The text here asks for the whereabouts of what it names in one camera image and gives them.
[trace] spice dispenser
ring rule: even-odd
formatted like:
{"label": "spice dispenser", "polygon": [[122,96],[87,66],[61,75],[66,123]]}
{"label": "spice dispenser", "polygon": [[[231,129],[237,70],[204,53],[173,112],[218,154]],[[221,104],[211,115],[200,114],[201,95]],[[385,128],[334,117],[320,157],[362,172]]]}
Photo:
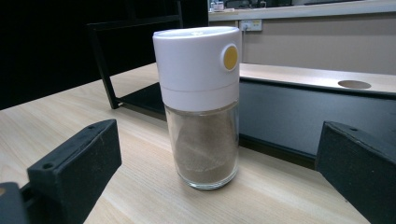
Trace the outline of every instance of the spice dispenser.
{"label": "spice dispenser", "polygon": [[217,189],[238,163],[241,32],[215,26],[153,35],[177,173],[196,189]]}

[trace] white cap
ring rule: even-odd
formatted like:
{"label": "white cap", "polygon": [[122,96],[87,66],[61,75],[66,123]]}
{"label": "white cap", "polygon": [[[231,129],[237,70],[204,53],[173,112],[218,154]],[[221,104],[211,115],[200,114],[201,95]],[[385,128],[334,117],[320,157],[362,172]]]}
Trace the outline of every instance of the white cap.
{"label": "white cap", "polygon": [[239,98],[241,33],[213,26],[153,36],[163,102],[183,111],[222,108]]}

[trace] wooden table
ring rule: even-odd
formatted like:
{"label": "wooden table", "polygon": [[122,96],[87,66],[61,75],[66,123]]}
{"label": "wooden table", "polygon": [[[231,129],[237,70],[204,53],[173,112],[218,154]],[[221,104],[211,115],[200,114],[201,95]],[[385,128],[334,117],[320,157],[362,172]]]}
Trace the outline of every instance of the wooden table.
{"label": "wooden table", "polygon": [[[267,69],[242,64],[241,75]],[[158,81],[156,65],[112,81],[118,96],[137,91]],[[188,187],[175,170],[166,122],[112,110],[101,80],[0,111],[0,182],[22,187],[29,166],[104,119],[117,120],[123,164],[86,223],[367,223],[321,174],[243,147],[238,174],[224,188]]]}

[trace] yellow button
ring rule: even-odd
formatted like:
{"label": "yellow button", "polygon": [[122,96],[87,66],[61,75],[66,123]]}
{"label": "yellow button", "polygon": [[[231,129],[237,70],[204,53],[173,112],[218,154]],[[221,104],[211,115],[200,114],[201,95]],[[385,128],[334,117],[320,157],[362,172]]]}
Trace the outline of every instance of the yellow button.
{"label": "yellow button", "polygon": [[228,70],[233,70],[238,62],[238,50],[235,46],[228,47],[224,52],[224,66]]}

